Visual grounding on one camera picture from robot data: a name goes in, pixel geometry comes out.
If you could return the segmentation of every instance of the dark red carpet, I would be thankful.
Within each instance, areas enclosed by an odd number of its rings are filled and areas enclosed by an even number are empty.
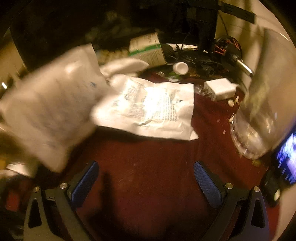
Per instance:
[[[162,81],[158,75],[147,79]],[[241,101],[242,92],[237,94]],[[240,157],[230,136],[228,119],[237,109],[227,101],[195,95],[192,126],[199,139],[194,141],[138,137],[99,127],[63,177],[70,180],[91,160],[99,163],[99,178],[77,210],[95,239],[198,240],[218,212],[194,178],[193,164],[198,160],[223,182],[246,189],[259,185],[267,168]],[[268,208],[271,237],[278,212],[279,206]],[[231,227],[223,240],[230,233]]]

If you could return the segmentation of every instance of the white paper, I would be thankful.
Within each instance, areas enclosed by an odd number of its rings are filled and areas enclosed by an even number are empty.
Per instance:
[[[154,84],[148,80],[114,75],[113,91],[92,110],[96,125],[125,130],[136,135],[193,140],[191,127],[194,85]]]

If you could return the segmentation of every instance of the white plastic lid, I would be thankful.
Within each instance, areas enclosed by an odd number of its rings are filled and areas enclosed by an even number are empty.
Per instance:
[[[173,71],[179,75],[185,75],[188,73],[189,67],[184,62],[178,62],[173,65]]]

